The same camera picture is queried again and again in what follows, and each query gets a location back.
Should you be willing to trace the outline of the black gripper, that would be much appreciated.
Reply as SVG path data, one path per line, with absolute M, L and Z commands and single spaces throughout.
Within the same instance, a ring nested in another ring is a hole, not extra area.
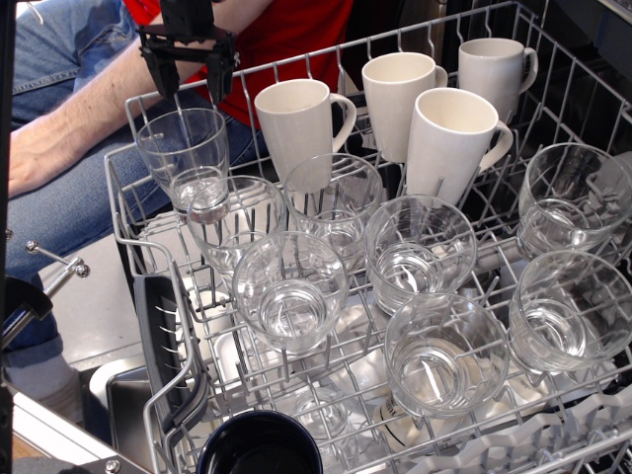
M 206 85 L 211 101 L 218 105 L 232 91 L 235 62 L 234 36 L 215 25 L 212 1 L 159 1 L 161 24 L 139 29 L 141 56 L 145 60 L 157 92 L 171 99 L 179 90 L 176 60 L 205 62 Z M 181 48 L 211 40 L 212 50 L 201 53 Z

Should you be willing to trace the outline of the person's bare forearm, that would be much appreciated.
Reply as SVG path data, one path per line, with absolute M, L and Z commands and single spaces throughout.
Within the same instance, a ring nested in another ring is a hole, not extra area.
M 214 24 L 235 36 L 241 34 L 273 1 L 223 1 L 213 8 Z M 120 53 L 111 64 L 74 93 L 49 118 L 60 125 L 53 137 L 62 138 L 67 153 L 83 155 L 127 122 L 124 101 L 155 91 L 155 84 L 140 55 L 140 39 Z M 177 61 L 181 80 L 201 66 Z

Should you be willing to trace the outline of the person's bare hand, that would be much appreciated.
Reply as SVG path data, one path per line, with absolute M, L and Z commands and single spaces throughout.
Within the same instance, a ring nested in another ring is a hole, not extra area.
M 76 156 L 67 124 L 38 118 L 11 132 L 10 198 L 34 191 L 70 168 Z

